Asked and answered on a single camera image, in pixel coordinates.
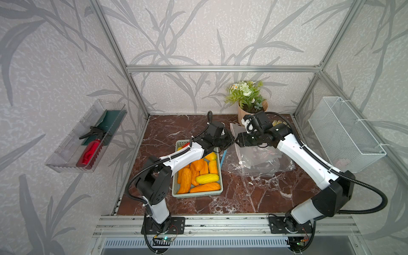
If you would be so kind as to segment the clear zip-top bag pink zipper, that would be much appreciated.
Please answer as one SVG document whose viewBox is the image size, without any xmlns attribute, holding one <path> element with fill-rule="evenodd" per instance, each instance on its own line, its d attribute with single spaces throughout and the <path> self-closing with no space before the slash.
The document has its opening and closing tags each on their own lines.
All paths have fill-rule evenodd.
<svg viewBox="0 0 408 255">
<path fill-rule="evenodd" d="M 278 172 L 295 169 L 291 159 L 274 147 L 239 147 L 235 144 L 240 173 L 246 176 L 273 177 Z"/>
</svg>

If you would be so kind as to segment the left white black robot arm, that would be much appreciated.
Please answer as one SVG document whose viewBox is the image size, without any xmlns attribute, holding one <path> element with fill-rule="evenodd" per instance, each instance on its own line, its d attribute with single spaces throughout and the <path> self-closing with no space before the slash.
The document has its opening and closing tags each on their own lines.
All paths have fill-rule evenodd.
<svg viewBox="0 0 408 255">
<path fill-rule="evenodd" d="M 192 137 L 189 145 L 180 151 L 160 158 L 150 157 L 143 169 L 126 184 L 125 195 L 142 203 L 146 214 L 156 224 L 168 223 L 171 216 L 165 198 L 174 174 L 188 164 L 203 159 L 215 148 L 224 150 L 233 142 L 231 131 L 222 122 L 209 122 L 204 131 Z"/>
</svg>

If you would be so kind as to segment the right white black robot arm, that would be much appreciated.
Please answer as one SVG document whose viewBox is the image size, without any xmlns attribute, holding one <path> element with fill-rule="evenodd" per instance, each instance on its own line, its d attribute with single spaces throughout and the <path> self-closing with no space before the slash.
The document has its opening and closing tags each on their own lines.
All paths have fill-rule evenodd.
<svg viewBox="0 0 408 255">
<path fill-rule="evenodd" d="M 314 197 L 295 206 L 285 215 L 288 223 L 297 225 L 311 220 L 320 220 L 336 214 L 373 214 L 388 204 L 387 196 L 379 189 L 355 179 L 353 173 L 341 172 L 315 154 L 303 144 L 290 127 L 280 123 L 273 126 L 251 124 L 244 121 L 245 132 L 239 133 L 236 143 L 240 147 L 272 146 L 297 163 L 315 182 L 320 192 Z M 369 189 L 381 197 L 378 206 L 364 210 L 344 210 L 353 194 L 354 185 Z"/>
</svg>

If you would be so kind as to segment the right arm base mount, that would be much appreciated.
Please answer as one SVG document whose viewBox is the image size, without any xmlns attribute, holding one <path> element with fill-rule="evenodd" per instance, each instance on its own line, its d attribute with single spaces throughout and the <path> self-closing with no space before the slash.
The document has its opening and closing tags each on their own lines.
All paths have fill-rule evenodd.
<svg viewBox="0 0 408 255">
<path fill-rule="evenodd" d="M 291 218 L 275 214 L 269 214 L 267 219 L 271 234 L 311 234 L 314 229 L 310 221 L 299 224 Z"/>
</svg>

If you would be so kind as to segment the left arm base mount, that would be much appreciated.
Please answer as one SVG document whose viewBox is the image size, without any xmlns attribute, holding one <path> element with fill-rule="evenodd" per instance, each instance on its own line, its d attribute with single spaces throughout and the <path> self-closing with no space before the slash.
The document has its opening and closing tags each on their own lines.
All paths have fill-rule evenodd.
<svg viewBox="0 0 408 255">
<path fill-rule="evenodd" d="M 147 217 L 143 220 L 142 234 L 157 235 L 157 234 L 183 234 L 186 226 L 185 217 L 169 216 L 163 223 L 157 223 L 152 217 Z"/>
</svg>

